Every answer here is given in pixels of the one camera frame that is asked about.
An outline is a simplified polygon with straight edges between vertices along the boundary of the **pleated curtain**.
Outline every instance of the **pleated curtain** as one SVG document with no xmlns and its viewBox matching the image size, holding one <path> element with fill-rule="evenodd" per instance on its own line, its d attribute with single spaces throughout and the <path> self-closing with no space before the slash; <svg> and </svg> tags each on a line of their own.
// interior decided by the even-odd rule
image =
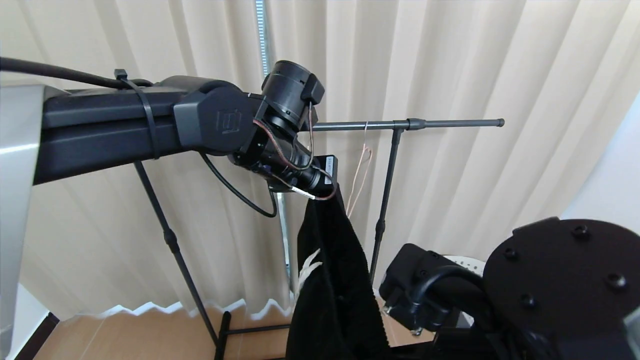
<svg viewBox="0 0 640 360">
<path fill-rule="evenodd" d="M 254 1 L 0 4 L 3 56 L 105 76 L 125 68 L 152 81 L 203 76 L 259 92 Z M 265 7 L 270 61 L 298 62 L 326 87 L 321 121 L 506 121 L 402 135 L 375 286 L 406 242 L 486 259 L 512 228 L 562 213 L 640 90 L 639 1 L 271 0 Z M 315 137 L 317 154 L 338 156 L 348 195 L 363 132 Z M 366 134 L 374 157 L 351 216 L 369 259 L 390 137 Z M 261 178 L 224 158 L 214 162 L 268 208 Z M 206 303 L 245 299 L 253 312 L 267 299 L 289 306 L 278 219 L 237 200 L 198 154 L 145 166 Z M 287 194 L 285 201 L 296 269 L 306 200 Z M 33 188 L 20 280 L 62 319 L 150 301 L 193 308 L 132 165 Z"/>
</svg>

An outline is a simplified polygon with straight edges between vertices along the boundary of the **white wall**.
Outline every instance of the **white wall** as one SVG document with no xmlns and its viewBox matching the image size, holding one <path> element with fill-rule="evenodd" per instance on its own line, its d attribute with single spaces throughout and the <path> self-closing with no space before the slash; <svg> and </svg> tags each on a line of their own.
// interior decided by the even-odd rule
<svg viewBox="0 0 640 360">
<path fill-rule="evenodd" d="M 7 360 L 13 360 L 18 355 L 24 344 L 48 314 L 49 310 L 44 305 L 34 298 L 21 284 L 18 285 L 13 339 L 11 341 L 11 352 L 7 356 Z"/>
<path fill-rule="evenodd" d="M 640 234 L 640 94 L 562 218 L 593 218 Z"/>
</svg>

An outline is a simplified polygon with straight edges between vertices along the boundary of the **logo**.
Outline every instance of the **logo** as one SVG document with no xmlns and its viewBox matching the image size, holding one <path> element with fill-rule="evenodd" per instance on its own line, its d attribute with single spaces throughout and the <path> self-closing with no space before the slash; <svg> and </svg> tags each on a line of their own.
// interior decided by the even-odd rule
<svg viewBox="0 0 640 360">
<path fill-rule="evenodd" d="M 219 133 L 225 135 L 240 131 L 242 113 L 238 109 L 220 110 L 216 119 L 216 127 Z"/>
</svg>

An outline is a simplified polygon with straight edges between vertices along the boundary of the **horizontal rod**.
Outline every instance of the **horizontal rod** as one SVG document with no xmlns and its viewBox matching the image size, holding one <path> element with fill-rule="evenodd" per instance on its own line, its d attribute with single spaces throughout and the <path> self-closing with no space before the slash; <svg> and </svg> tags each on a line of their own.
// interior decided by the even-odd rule
<svg viewBox="0 0 640 360">
<path fill-rule="evenodd" d="M 260 332 L 260 331 L 270 331 L 270 330 L 280 330 L 280 329 L 288 329 L 289 324 L 286 325 L 272 325 L 272 326 L 260 326 L 260 327 L 250 327 L 248 329 L 236 329 L 236 330 L 227 330 L 225 331 L 228 335 L 234 334 L 246 334 L 248 332 Z"/>
<path fill-rule="evenodd" d="M 349 131 L 364 130 L 420 130 L 427 127 L 477 127 L 504 125 L 504 119 L 491 120 L 424 120 L 406 119 L 393 121 L 356 121 L 356 122 L 318 122 L 314 125 L 314 131 Z"/>
</svg>

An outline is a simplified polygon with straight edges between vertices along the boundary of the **white perforated object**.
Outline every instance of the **white perforated object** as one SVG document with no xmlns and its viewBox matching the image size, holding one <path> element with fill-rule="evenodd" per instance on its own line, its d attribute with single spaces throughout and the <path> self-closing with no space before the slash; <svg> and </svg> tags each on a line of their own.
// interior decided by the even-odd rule
<svg viewBox="0 0 640 360">
<path fill-rule="evenodd" d="M 485 264 L 484 261 L 474 259 L 474 258 L 468 258 L 466 256 L 446 255 L 445 258 L 453 261 L 454 263 L 460 266 L 464 266 L 465 268 L 468 268 L 469 270 L 475 272 L 480 276 L 482 276 L 484 272 L 484 264 Z M 467 319 L 467 322 L 469 323 L 469 325 L 473 325 L 474 319 L 469 314 L 462 313 L 462 315 L 465 317 L 465 319 Z"/>
</svg>

